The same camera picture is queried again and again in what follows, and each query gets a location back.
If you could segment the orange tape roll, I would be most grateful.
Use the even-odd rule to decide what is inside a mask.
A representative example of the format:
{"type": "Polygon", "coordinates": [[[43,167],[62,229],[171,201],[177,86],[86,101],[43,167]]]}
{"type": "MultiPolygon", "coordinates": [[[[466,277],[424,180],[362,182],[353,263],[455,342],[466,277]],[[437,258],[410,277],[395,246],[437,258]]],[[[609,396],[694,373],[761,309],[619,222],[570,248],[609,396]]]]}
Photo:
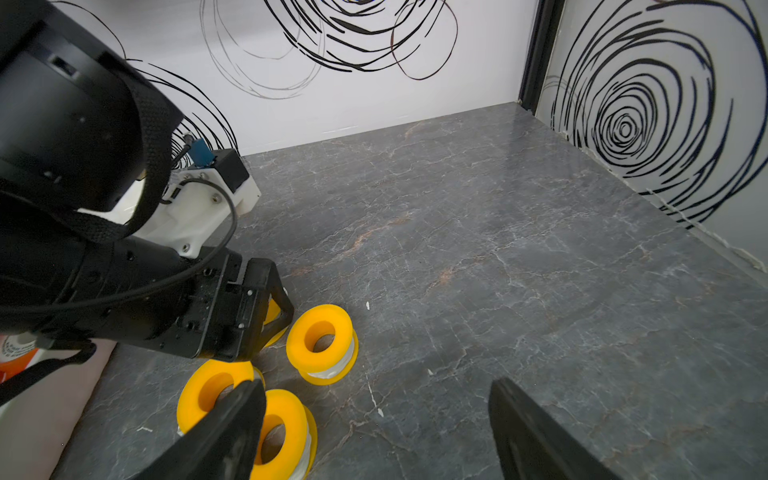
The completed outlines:
{"type": "Polygon", "coordinates": [[[36,337],[30,333],[1,336],[1,383],[24,371],[31,364],[38,351],[35,342],[36,337]]]}

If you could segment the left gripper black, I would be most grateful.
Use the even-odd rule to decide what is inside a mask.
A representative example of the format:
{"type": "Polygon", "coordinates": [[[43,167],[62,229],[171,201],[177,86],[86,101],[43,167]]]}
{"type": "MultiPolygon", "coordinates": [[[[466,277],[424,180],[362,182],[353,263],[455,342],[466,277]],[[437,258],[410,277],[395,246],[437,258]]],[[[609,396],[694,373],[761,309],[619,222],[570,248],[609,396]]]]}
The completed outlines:
{"type": "MultiPolygon", "coordinates": [[[[89,292],[98,299],[153,286],[194,264],[131,263],[118,242],[89,247],[89,292]]],[[[260,293],[275,287],[283,286],[273,261],[224,249],[188,279],[90,310],[89,334],[185,358],[250,361],[262,350],[260,293]]]]}

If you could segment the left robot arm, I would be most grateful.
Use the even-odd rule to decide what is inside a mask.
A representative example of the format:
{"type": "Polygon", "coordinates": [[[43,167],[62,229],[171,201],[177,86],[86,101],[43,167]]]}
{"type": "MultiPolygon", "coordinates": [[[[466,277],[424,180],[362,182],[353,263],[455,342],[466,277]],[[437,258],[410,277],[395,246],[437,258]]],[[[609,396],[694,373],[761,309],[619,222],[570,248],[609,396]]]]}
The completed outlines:
{"type": "Polygon", "coordinates": [[[233,135],[166,84],[50,1],[2,3],[3,333],[233,362],[290,326],[275,263],[227,246],[260,196],[233,135]]]}

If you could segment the yellow tape roll end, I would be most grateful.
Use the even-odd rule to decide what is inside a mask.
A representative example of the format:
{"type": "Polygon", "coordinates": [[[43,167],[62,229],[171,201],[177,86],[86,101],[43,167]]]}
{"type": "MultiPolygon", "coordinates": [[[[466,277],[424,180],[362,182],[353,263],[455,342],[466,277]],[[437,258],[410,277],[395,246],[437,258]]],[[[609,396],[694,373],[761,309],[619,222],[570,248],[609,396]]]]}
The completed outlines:
{"type": "Polygon", "coordinates": [[[291,325],[294,306],[284,287],[275,287],[259,296],[258,318],[261,328],[258,346],[263,349],[275,343],[291,325]]]}

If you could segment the white plastic storage box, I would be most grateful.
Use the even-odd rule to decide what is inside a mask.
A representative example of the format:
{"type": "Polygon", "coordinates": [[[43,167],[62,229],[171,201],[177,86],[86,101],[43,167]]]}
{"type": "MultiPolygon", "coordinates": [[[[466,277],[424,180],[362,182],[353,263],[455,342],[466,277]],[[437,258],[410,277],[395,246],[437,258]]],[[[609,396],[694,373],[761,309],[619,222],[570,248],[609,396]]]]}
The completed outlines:
{"type": "Polygon", "coordinates": [[[48,479],[110,359],[115,343],[97,340],[94,356],[65,366],[1,407],[1,477],[48,479]]]}

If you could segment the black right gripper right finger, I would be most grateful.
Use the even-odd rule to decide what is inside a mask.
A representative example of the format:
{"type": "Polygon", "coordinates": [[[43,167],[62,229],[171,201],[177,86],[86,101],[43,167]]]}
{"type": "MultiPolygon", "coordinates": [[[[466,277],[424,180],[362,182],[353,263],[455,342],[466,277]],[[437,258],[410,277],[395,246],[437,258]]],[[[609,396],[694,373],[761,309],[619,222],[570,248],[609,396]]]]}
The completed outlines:
{"type": "Polygon", "coordinates": [[[616,479],[509,378],[491,383],[488,413],[506,479],[616,479]]]}

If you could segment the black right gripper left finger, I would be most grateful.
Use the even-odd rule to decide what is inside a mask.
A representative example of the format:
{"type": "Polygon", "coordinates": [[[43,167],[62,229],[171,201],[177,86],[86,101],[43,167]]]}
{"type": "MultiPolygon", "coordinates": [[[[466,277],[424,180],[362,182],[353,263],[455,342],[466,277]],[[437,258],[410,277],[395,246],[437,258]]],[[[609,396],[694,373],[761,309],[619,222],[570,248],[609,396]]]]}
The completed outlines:
{"type": "Polygon", "coordinates": [[[260,380],[245,381],[135,477],[248,479],[266,413],[260,380]]]}

